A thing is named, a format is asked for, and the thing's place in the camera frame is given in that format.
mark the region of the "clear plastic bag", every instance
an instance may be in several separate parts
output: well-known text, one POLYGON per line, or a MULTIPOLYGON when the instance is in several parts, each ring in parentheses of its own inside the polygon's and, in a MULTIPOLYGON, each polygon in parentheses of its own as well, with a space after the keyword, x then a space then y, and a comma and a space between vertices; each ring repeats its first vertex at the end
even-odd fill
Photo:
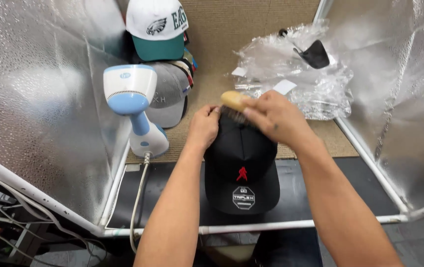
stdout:
POLYGON ((332 53, 330 45, 324 44, 330 64, 321 69, 312 68, 293 51, 295 47, 307 49, 315 40, 323 38, 327 30, 328 20, 319 20, 288 28, 285 37, 272 34, 252 39, 236 52, 240 57, 238 67, 246 73, 237 76, 235 89, 259 97, 286 79, 297 86, 285 96, 307 119, 331 120, 349 116, 353 98, 346 85, 353 72, 332 53))

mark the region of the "eagles logo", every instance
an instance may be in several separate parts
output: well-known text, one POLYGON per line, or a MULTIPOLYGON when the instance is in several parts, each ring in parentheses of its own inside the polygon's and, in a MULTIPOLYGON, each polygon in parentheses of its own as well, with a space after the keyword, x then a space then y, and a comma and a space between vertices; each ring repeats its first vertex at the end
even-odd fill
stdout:
POLYGON ((149 35, 154 35, 155 33, 160 33, 166 27, 166 18, 157 20, 151 23, 146 30, 146 33, 149 35))

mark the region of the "gray baseball cap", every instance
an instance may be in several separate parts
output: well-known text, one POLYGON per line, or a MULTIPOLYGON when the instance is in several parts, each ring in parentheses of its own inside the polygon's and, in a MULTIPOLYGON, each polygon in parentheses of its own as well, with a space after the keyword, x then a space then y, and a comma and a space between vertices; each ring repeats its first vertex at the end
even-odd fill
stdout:
POLYGON ((186 110, 185 97, 191 90, 184 71, 173 64, 164 62, 145 63, 156 70, 156 93, 146 109, 146 115, 152 123, 162 128, 177 125, 186 110))

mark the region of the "black table surface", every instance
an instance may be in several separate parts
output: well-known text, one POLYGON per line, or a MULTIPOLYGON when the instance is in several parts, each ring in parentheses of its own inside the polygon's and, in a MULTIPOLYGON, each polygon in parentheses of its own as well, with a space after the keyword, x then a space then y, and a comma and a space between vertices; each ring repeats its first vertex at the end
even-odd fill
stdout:
MULTIPOLYGON (((375 175, 360 157, 335 158, 360 197, 376 216, 399 214, 398 208, 385 193, 375 175)), ((135 228, 143 228, 164 189, 175 163, 152 163, 145 179, 143 196, 135 216, 135 228)), ((260 215, 228 215, 211 206, 205 197, 204 164, 201 169, 201 226, 239 225, 252 223, 292 222, 311 220, 303 174, 297 160, 276 160, 281 197, 278 205, 260 215)), ((133 206, 144 166, 139 171, 125 172, 113 215, 107 227, 129 228, 133 206)))

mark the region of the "brush bristles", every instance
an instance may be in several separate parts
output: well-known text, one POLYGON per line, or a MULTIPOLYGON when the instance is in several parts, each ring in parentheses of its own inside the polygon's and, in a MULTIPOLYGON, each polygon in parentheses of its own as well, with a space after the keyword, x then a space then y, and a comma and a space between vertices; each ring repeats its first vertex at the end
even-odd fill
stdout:
POLYGON ((236 111, 233 108, 230 108, 227 106, 221 106, 220 112, 238 123, 245 124, 245 125, 253 125, 253 123, 249 119, 247 119, 243 113, 236 111))

